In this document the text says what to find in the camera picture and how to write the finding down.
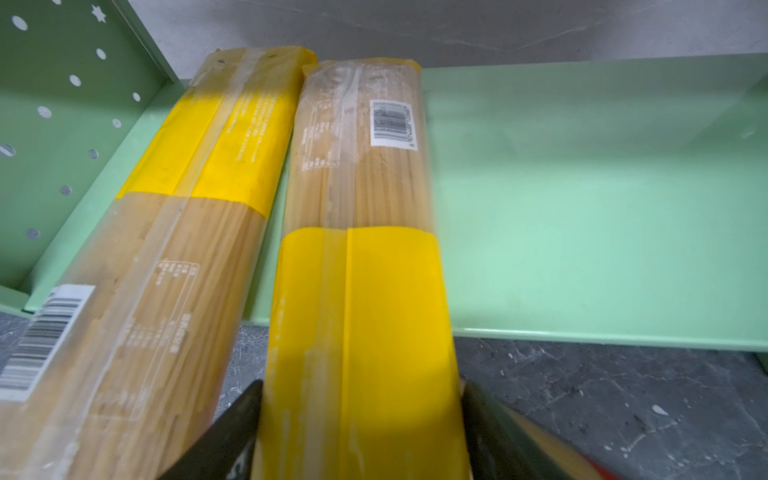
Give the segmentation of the large yellow spaghetti bag front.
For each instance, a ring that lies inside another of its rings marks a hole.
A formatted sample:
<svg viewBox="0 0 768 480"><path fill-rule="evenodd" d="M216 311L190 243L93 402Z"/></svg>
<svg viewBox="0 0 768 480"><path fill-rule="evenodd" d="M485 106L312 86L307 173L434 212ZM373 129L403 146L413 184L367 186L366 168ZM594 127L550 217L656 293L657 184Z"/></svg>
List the large yellow spaghetti bag front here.
<svg viewBox="0 0 768 480"><path fill-rule="evenodd" d="M295 116L255 479L467 479L421 68L326 61Z"/></svg>

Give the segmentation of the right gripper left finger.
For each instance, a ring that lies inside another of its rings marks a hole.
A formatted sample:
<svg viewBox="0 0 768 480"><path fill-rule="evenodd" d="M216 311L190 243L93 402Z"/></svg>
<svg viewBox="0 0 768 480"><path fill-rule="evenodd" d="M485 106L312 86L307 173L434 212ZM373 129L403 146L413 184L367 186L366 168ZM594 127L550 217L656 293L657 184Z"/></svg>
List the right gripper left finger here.
<svg viewBox="0 0 768 480"><path fill-rule="evenodd" d="M262 393L252 382L159 479L250 479Z"/></svg>

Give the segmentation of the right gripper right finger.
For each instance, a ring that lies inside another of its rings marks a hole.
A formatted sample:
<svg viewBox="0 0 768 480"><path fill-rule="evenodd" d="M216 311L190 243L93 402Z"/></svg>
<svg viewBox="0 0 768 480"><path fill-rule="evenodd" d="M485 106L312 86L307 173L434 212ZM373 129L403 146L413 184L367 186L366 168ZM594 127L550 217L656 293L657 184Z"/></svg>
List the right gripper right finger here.
<svg viewBox="0 0 768 480"><path fill-rule="evenodd" d="M619 476L463 380L462 415L474 479L596 479Z"/></svg>

